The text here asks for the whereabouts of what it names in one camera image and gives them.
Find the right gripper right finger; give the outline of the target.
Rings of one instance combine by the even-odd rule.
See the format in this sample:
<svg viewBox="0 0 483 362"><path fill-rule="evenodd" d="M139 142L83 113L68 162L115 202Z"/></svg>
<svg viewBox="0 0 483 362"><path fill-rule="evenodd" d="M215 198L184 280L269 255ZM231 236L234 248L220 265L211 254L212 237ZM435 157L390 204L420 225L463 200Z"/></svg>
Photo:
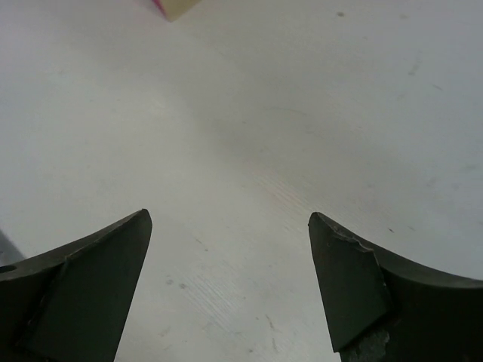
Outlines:
<svg viewBox="0 0 483 362"><path fill-rule="evenodd" d="M343 361L480 361L482 282L377 246L315 212L312 258Z"/></svg>

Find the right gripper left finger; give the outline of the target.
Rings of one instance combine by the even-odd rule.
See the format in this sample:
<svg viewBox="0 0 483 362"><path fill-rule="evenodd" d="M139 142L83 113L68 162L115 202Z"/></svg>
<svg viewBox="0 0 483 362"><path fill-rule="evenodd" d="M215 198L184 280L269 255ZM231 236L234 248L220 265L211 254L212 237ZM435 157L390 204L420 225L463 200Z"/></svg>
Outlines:
<svg viewBox="0 0 483 362"><path fill-rule="evenodd" d="M77 241L1 267L3 361L113 361L149 248L139 210Z"/></svg>

